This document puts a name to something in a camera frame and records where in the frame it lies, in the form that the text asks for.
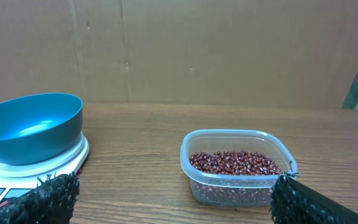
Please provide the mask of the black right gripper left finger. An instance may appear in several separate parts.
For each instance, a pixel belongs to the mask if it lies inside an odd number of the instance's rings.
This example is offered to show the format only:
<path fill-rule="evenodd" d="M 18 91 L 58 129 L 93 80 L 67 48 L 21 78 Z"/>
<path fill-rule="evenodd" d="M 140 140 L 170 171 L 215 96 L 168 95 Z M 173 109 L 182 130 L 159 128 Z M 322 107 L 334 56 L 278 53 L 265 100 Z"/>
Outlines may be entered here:
<path fill-rule="evenodd" d="M 69 224 L 80 180 L 75 173 L 37 179 L 37 187 L 0 206 L 0 224 Z"/>

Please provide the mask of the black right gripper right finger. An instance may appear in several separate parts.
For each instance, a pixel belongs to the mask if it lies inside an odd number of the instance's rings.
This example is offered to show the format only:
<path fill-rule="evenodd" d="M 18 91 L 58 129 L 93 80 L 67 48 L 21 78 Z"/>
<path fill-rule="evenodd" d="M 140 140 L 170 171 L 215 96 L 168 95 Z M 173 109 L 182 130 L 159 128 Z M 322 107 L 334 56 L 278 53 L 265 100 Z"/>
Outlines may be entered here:
<path fill-rule="evenodd" d="M 358 213 L 284 173 L 273 186 L 270 213 L 274 224 L 358 224 Z"/>

